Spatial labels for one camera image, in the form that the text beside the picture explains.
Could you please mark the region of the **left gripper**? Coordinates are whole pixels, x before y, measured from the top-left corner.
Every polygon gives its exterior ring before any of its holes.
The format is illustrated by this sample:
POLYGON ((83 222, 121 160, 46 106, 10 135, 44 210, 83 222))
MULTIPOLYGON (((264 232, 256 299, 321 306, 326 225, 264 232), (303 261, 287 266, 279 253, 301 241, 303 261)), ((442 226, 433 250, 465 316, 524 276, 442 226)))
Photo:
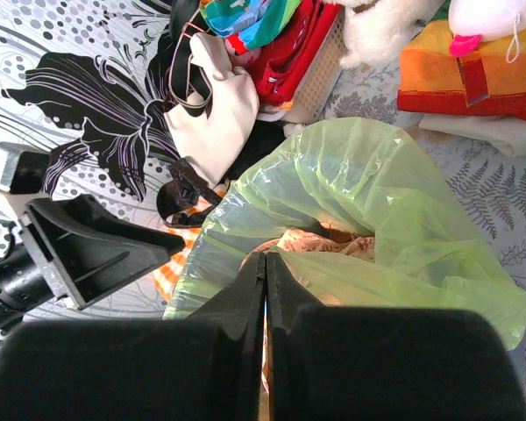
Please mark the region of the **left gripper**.
POLYGON ((184 247, 182 237, 119 219, 91 195, 33 199, 24 216, 24 246, 0 259, 0 330, 52 298, 84 310, 184 247))

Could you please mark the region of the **green trash bag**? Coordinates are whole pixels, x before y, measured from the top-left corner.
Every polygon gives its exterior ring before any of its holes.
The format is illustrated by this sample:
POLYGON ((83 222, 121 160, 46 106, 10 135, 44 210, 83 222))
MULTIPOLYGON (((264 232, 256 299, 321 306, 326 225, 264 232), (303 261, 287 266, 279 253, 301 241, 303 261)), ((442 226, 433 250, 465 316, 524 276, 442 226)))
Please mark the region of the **green trash bag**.
POLYGON ((199 309, 257 246, 320 223, 372 236, 374 258, 281 251, 309 291, 344 305, 472 310, 507 349, 526 330, 516 286, 433 160, 403 129, 365 118, 324 120, 247 169, 207 216, 165 309, 199 309))

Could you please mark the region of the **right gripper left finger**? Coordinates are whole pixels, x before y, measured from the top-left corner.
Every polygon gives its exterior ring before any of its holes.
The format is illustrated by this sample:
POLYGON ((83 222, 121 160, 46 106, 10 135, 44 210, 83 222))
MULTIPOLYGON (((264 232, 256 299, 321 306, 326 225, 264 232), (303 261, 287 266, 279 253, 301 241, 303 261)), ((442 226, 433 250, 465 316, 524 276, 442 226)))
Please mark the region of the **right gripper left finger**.
POLYGON ((0 350, 0 420, 255 420, 266 259, 189 317, 26 323, 0 350))

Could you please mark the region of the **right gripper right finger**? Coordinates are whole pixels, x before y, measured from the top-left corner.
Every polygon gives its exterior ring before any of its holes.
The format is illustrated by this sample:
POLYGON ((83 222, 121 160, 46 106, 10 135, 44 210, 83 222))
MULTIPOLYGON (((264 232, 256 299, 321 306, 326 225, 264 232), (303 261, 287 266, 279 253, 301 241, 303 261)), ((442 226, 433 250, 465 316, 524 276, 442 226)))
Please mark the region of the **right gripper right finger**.
POLYGON ((526 420, 494 328, 468 310, 329 307, 267 256, 274 420, 526 420))

